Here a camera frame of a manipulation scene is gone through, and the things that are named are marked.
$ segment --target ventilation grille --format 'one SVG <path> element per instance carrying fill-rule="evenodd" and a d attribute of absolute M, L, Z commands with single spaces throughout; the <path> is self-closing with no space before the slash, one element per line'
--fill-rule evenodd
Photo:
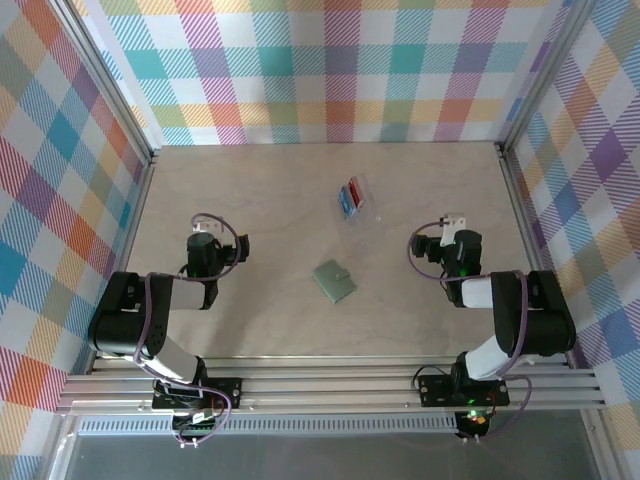
<path fill-rule="evenodd" d="M 80 435 L 165 435 L 171 433 L 170 416 L 91 415 L 82 419 Z M 388 415 L 242 415 L 231 417 L 220 434 L 271 433 L 286 435 L 339 435 L 371 433 L 455 432 L 449 413 Z"/>
<path fill-rule="evenodd" d="M 252 415 L 231 418 L 225 433 L 367 434 L 454 431 L 448 414 L 396 415 Z"/>

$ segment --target black mounting bracket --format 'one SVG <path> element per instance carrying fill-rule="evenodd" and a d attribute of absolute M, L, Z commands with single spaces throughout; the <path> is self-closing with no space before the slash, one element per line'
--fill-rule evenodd
<path fill-rule="evenodd" d="M 418 377 L 420 404 L 423 407 L 505 407 L 509 392 L 504 381 L 473 382 L 456 391 L 450 375 L 421 375 Z"/>
<path fill-rule="evenodd" d="M 240 399 L 242 398 L 241 378 L 202 378 L 200 379 L 200 384 L 203 387 L 215 388 L 226 393 L 231 399 L 231 406 L 233 408 L 240 407 Z M 171 387 L 157 380 L 153 382 L 153 390 L 152 410 L 192 411 L 194 409 L 212 407 L 214 410 L 226 408 L 223 398 L 207 392 L 201 393 L 198 390 Z"/>

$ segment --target plaid wall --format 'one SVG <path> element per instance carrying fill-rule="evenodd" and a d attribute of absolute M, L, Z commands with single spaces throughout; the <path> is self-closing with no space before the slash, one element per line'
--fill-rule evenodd
<path fill-rule="evenodd" d="M 516 153 L 629 463 L 640 478 L 640 2 L 600 0 Z"/>
<path fill-rule="evenodd" d="M 31 478 L 141 160 L 46 0 L 0 6 L 0 478 Z"/>
<path fill-rule="evenodd" d="M 516 99 L 510 87 L 537 68 L 522 62 L 533 62 L 532 38 L 543 40 L 538 21 L 559 5 L 91 0 L 100 21 L 84 1 L 78 10 L 143 128 L 158 125 L 172 145 L 494 140 Z"/>
<path fill-rule="evenodd" d="M 518 112 L 520 111 L 522 102 L 524 102 L 525 98 L 527 98 L 527 96 L 529 95 L 529 92 L 531 91 L 531 87 L 536 82 L 536 79 L 538 78 L 538 73 L 540 72 L 540 68 L 542 67 L 544 62 L 547 60 L 547 57 L 549 56 L 549 50 L 551 49 L 551 45 L 553 44 L 556 37 L 558 36 L 558 33 L 560 33 L 560 30 L 564 26 L 564 22 L 567 19 L 569 10 L 571 10 L 571 6 L 574 3 L 575 3 L 575 0 L 562 1 L 562 6 L 558 10 L 558 13 L 556 14 L 556 18 L 553 20 L 553 24 L 551 25 L 551 28 L 547 32 L 544 42 L 542 43 L 542 46 L 540 47 L 540 50 L 538 51 L 538 54 L 536 55 L 535 60 L 531 64 L 531 68 L 527 72 L 525 80 L 522 83 L 520 90 L 518 91 L 518 96 L 516 100 L 513 102 L 511 109 L 509 110 L 509 115 L 507 115 L 507 119 L 504 122 L 502 129 L 500 130 L 500 135 L 498 135 L 498 138 L 497 138 L 498 141 L 506 140 L 507 135 L 509 134 L 509 131 L 511 130 L 511 127 L 513 125 L 513 122 L 516 119 Z"/>

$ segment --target purple cable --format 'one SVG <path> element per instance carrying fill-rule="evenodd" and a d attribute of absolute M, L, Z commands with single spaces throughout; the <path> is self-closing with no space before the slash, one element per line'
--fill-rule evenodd
<path fill-rule="evenodd" d="M 214 275 L 213 277 L 190 278 L 190 277 L 182 277 L 180 275 L 166 274 L 168 277 L 177 278 L 179 280 L 184 280 L 187 282 L 203 282 L 203 281 L 211 282 L 228 275 L 231 272 L 231 270 L 233 270 L 236 267 L 236 265 L 238 265 L 238 263 L 240 262 L 240 256 L 241 256 L 240 237 L 238 236 L 236 231 L 233 229 L 233 227 L 229 225 L 225 220 L 223 220 L 222 217 L 218 217 L 210 213 L 196 213 L 193 217 L 191 217 L 192 226 L 194 226 L 194 220 L 197 217 L 211 218 L 212 220 L 215 220 L 219 222 L 221 225 L 227 227 L 229 229 L 229 232 L 231 232 L 231 234 L 233 235 L 233 238 L 236 243 L 236 256 L 233 259 L 233 262 L 231 263 L 231 265 L 229 265 L 229 268 L 221 272 L 219 275 Z M 227 423 L 227 421 L 229 421 L 229 416 L 231 415 L 231 410 L 233 406 L 229 396 L 221 390 L 210 388 L 210 387 L 203 387 L 202 385 L 195 385 L 192 383 L 183 382 L 181 380 L 176 380 L 176 379 L 167 377 L 165 375 L 162 375 L 161 373 L 156 372 L 151 367 L 148 367 L 140 360 L 140 355 L 142 354 L 142 347 L 144 346 L 147 340 L 147 336 L 149 335 L 149 329 L 151 328 L 151 308 L 152 308 L 151 307 L 151 275 L 153 275 L 153 273 L 150 272 L 144 279 L 144 292 L 145 292 L 144 324 L 142 326 L 142 332 L 140 333 L 140 339 L 138 340 L 138 344 L 136 345 L 136 349 L 133 353 L 133 362 L 136 365 L 138 365 L 144 372 L 148 373 L 152 377 L 157 378 L 161 382 L 169 383 L 173 385 L 179 385 L 181 387 L 189 388 L 192 390 L 198 390 L 200 392 L 209 392 L 215 395 L 219 395 L 220 397 L 222 397 L 222 399 L 224 399 L 225 403 L 227 404 L 227 408 L 225 408 L 224 418 L 220 420 L 220 422 L 218 423 L 218 426 L 215 429 L 213 429 L 209 434 L 200 438 L 199 442 L 194 440 L 194 445 L 197 445 L 198 443 L 202 443 L 208 440 L 209 438 L 211 438 L 218 430 L 220 430 L 225 425 L 225 423 Z M 180 441 L 182 445 L 185 445 L 186 443 L 180 432 L 178 432 L 178 441 Z"/>
<path fill-rule="evenodd" d="M 496 430 L 490 431 L 488 432 L 483 438 L 495 438 L 499 435 L 502 435 L 505 430 L 509 429 L 514 423 L 516 423 L 516 421 L 518 420 L 518 418 L 520 418 L 520 416 L 522 415 L 522 413 L 524 412 L 525 408 L 527 408 L 527 405 L 529 404 L 529 400 L 531 400 L 531 394 L 533 393 L 533 383 L 531 382 L 531 379 L 525 375 L 509 375 L 508 377 L 505 377 L 505 380 L 525 380 L 527 382 L 527 393 L 524 397 L 524 400 L 522 401 L 522 404 L 520 405 L 520 407 L 518 408 L 518 410 L 516 410 L 516 412 L 513 414 L 513 416 L 502 426 L 498 427 Z M 471 435 L 465 434 L 464 432 L 459 432 L 460 434 L 462 434 L 467 440 L 470 439 L 474 439 L 475 437 L 472 437 Z M 444 444 L 440 444 L 440 445 L 430 445 L 430 446 L 424 446 L 424 445 L 418 445 L 415 444 L 413 442 L 408 442 L 405 440 L 401 440 L 398 438 L 394 438 L 393 439 L 394 442 L 399 443 L 401 445 L 404 445 L 406 447 L 410 447 L 410 448 L 414 448 L 417 450 L 422 450 L 422 451 L 433 451 L 433 450 L 447 450 L 451 447 L 455 447 L 457 445 L 460 445 L 460 443 L 458 441 L 453 441 L 453 442 L 448 442 L 448 443 L 444 443 Z"/>
<path fill-rule="evenodd" d="M 444 225 L 447 225 L 447 222 L 444 222 L 444 221 L 430 222 L 417 228 L 411 234 L 411 237 L 409 237 L 409 242 L 407 243 L 407 258 L 409 259 L 409 264 L 413 267 L 413 269 L 423 277 L 426 277 L 430 280 L 436 280 L 441 283 L 455 282 L 458 280 L 476 280 L 476 279 L 490 277 L 491 274 L 484 273 L 481 275 L 473 275 L 469 277 L 440 278 L 434 275 L 429 275 L 428 273 L 424 273 L 422 270 L 420 270 L 416 266 L 416 264 L 413 262 L 413 258 L 411 258 L 411 242 L 413 242 L 413 239 L 415 238 L 415 236 L 418 235 L 418 233 L 420 233 L 425 228 L 435 227 L 435 226 L 442 227 Z M 516 341 L 516 348 L 514 349 L 513 354 L 511 355 L 511 358 L 500 370 L 496 372 L 496 376 L 498 378 L 502 377 L 505 373 L 507 373 L 511 369 L 511 367 L 513 367 L 515 363 L 518 361 L 518 358 L 520 357 L 520 352 L 522 352 L 522 345 L 524 344 L 524 337 L 527 331 L 527 310 L 529 308 L 529 291 L 527 288 L 527 276 L 524 273 L 522 273 L 520 270 L 514 270 L 513 273 L 515 273 L 518 277 L 520 277 L 520 284 L 522 285 L 522 305 L 521 305 L 522 313 L 520 315 L 520 331 L 518 332 L 518 340 Z"/>
<path fill-rule="evenodd" d="M 436 277 L 434 275 L 429 275 L 428 273 L 424 273 L 422 270 L 420 270 L 416 264 L 413 262 L 413 259 L 411 258 L 411 242 L 413 242 L 413 239 L 415 238 L 416 235 L 418 235 L 418 233 L 420 233 L 422 230 L 424 230 L 425 228 L 429 228 L 429 227 L 435 227 L 435 226 L 439 226 L 442 227 L 443 225 L 446 225 L 447 223 L 444 221 L 441 222 L 430 222 L 427 223 L 425 225 L 422 225 L 421 227 L 417 228 L 412 234 L 411 237 L 409 237 L 409 243 L 407 244 L 407 257 L 409 259 L 409 264 L 413 267 L 413 269 L 418 272 L 420 275 L 422 275 L 423 277 L 426 277 L 430 280 L 435 280 L 437 282 L 454 282 L 457 280 L 471 280 L 471 279 L 480 279 L 480 278 L 488 278 L 491 274 L 482 274 L 482 275 L 474 275 L 474 276 L 469 276 L 469 277 L 448 277 L 448 278 L 440 278 L 440 277 Z M 511 355 L 511 358 L 509 359 L 509 361 L 502 367 L 500 368 L 497 372 L 496 372 L 496 376 L 498 378 L 501 378 L 505 373 L 507 373 L 511 367 L 513 367 L 513 365 L 515 365 L 515 363 L 518 361 L 518 358 L 520 357 L 520 353 L 522 352 L 522 345 L 524 344 L 524 338 L 525 338 L 525 334 L 526 334 L 526 330 L 527 330 L 527 310 L 529 308 L 529 291 L 527 288 L 527 276 L 522 273 L 520 270 L 514 270 L 513 273 L 515 273 L 518 277 L 520 277 L 520 284 L 522 286 L 522 304 L 521 304 L 521 315 L 520 315 L 520 331 L 518 332 L 518 340 L 516 342 L 516 347 L 513 351 L 513 354 Z M 517 420 L 520 415 L 522 415 L 522 412 L 524 412 L 524 409 L 527 407 L 529 400 L 531 399 L 531 393 L 533 390 L 533 384 L 531 383 L 531 379 L 525 375 L 510 375 L 509 377 L 504 377 L 505 380 L 525 380 L 527 382 L 527 394 L 524 398 L 524 401 L 522 402 L 522 404 L 520 405 L 520 408 L 516 411 L 516 413 L 513 415 L 513 417 L 511 417 L 511 419 L 505 423 L 502 427 L 500 427 L 498 430 L 495 430 L 494 432 L 489 432 L 485 438 L 489 435 L 491 436 L 495 436 L 496 434 L 498 434 L 498 432 L 502 432 L 503 430 L 505 430 L 505 428 L 509 427 L 510 425 L 512 425 L 514 423 L 515 420 Z"/>

